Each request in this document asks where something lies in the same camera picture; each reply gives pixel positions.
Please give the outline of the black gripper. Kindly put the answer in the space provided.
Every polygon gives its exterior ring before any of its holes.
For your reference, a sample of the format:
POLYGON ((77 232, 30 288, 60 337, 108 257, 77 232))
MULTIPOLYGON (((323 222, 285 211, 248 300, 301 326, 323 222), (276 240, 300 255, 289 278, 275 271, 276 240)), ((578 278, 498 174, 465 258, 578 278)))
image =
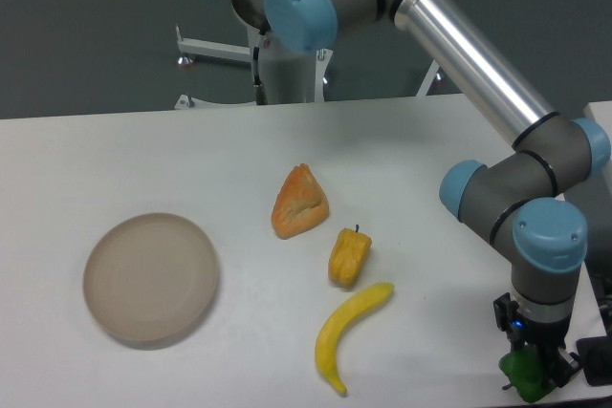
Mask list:
POLYGON ((565 350, 572 299, 540 304, 513 290, 493 301, 493 311, 496 327, 506 334, 512 351, 535 348, 548 387, 562 388, 582 370, 579 356, 565 350))

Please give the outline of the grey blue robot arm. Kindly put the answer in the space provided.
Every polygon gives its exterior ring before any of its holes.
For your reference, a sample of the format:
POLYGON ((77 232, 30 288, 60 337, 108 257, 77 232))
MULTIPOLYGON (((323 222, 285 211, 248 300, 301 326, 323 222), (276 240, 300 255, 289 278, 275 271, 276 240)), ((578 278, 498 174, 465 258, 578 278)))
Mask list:
POLYGON ((517 389, 556 389, 586 369, 565 349, 586 255, 587 223, 559 195, 602 170, 611 142, 594 121, 553 110, 451 0, 231 0, 253 30, 251 78, 260 105, 317 96, 316 58, 344 33, 388 18, 411 33, 512 147, 495 166, 462 161, 439 197, 505 257, 511 292, 493 304, 511 351, 502 371, 517 389))

